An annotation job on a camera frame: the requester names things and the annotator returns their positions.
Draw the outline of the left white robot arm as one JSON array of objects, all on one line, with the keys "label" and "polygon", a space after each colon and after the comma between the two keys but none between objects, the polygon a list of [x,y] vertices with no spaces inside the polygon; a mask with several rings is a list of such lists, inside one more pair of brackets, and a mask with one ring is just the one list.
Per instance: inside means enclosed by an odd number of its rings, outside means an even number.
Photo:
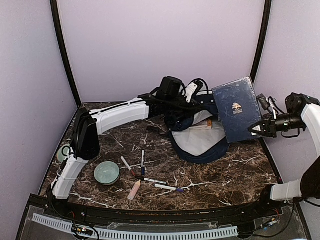
[{"label": "left white robot arm", "polygon": [[81,108],[75,118],[66,160],[47,189],[47,196],[55,199],[51,210],[60,218],[67,218],[71,213],[70,206],[63,200],[69,198],[71,188],[84,166],[99,155],[100,135],[128,123],[166,113],[192,116],[204,109],[195,99],[197,93],[208,88],[201,78],[184,85],[180,79],[166,76],[159,87],[127,102],[91,111]]}]

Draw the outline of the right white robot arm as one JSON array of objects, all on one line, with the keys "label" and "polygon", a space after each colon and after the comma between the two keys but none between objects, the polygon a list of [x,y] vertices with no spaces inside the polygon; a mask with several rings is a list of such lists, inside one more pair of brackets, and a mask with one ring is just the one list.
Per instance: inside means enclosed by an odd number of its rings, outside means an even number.
[{"label": "right white robot arm", "polygon": [[308,203],[320,198],[320,101],[293,92],[285,98],[283,112],[271,96],[261,94],[257,100],[267,114],[252,124],[249,132],[266,138],[281,135],[293,141],[287,144],[293,158],[288,170],[293,176],[285,173],[284,183],[265,187],[255,205],[255,213],[266,217],[278,202]]}]

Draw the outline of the orange treehouse paperback book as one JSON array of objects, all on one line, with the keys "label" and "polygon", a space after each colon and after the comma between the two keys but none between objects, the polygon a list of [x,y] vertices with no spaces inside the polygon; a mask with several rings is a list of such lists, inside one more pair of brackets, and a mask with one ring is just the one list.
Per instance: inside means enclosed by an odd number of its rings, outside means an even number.
[{"label": "orange treehouse paperback book", "polygon": [[216,119],[207,118],[197,124],[194,124],[190,127],[191,130],[218,130],[223,129],[223,125]]}]

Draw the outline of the navy blue student backpack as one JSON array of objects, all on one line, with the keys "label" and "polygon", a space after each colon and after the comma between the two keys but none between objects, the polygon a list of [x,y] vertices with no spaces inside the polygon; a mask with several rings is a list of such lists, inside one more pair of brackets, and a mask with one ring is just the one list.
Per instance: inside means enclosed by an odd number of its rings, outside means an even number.
[{"label": "navy blue student backpack", "polygon": [[219,121],[213,92],[202,90],[194,99],[204,106],[195,114],[170,112],[164,117],[168,137],[180,159],[193,164],[207,164],[223,158],[230,144],[223,129],[192,130],[190,127],[212,118]]}]

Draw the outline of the dark blue hardcover book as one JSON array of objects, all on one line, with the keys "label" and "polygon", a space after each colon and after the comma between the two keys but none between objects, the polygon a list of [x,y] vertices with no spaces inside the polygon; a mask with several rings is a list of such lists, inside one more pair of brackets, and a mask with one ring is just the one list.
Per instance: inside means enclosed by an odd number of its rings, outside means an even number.
[{"label": "dark blue hardcover book", "polygon": [[249,127],[262,119],[259,103],[249,76],[212,89],[218,117],[228,143],[258,139]]}]

